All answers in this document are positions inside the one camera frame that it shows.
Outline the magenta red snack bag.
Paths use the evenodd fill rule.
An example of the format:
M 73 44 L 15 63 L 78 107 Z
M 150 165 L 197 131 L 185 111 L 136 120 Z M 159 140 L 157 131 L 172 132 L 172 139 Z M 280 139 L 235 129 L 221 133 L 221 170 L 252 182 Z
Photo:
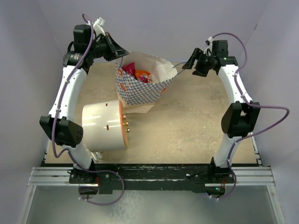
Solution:
M 122 67 L 122 69 L 127 73 L 129 74 L 131 77 L 133 77 L 134 79 L 137 79 L 136 78 L 136 75 L 135 75 L 135 63 L 129 63 L 127 65 L 124 65 Z

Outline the orange snack bag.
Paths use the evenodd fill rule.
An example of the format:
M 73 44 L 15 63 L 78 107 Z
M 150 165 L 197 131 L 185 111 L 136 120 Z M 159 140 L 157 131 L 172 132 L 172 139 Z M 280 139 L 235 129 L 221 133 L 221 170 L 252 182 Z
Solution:
M 136 70 L 135 77 L 142 83 L 153 83 L 153 81 L 150 79 L 150 73 L 145 70 Z

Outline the blue checkered paper bag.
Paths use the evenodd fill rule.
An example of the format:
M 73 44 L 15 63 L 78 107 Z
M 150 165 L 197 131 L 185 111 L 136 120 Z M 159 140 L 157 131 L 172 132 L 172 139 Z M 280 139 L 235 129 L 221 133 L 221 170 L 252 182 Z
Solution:
M 128 74 L 123 67 L 135 64 L 135 70 L 149 72 L 149 83 Z M 126 113 L 147 113 L 180 74 L 170 61 L 140 52 L 129 52 L 116 60 L 115 78 L 119 100 Z

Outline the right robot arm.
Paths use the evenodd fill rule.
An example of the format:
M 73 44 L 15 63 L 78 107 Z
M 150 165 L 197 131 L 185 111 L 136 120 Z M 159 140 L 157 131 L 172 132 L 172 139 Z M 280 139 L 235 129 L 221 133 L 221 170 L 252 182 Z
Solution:
M 195 48 L 182 68 L 195 69 L 193 75 L 200 77 L 206 77 L 210 70 L 214 70 L 228 96 L 229 107 L 221 119 L 223 138 L 207 174 L 210 181 L 219 182 L 229 171 L 237 144 L 253 131 L 260 109 L 259 103 L 253 102 L 246 93 L 239 77 L 238 62 L 228 54 L 228 42 L 209 38 L 206 44 L 205 50 Z

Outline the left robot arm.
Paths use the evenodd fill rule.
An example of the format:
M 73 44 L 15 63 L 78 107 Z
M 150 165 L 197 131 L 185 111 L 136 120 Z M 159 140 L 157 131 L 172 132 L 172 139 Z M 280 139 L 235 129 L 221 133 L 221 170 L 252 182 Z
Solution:
M 96 178 L 95 165 L 82 143 L 83 127 L 74 121 L 80 89 L 93 62 L 104 58 L 110 62 L 128 52 L 104 31 L 102 25 L 81 24 L 73 30 L 73 41 L 63 57 L 63 75 L 55 102 L 39 123 L 52 143 L 53 155 L 67 153 L 73 162 L 72 179 L 91 183 Z

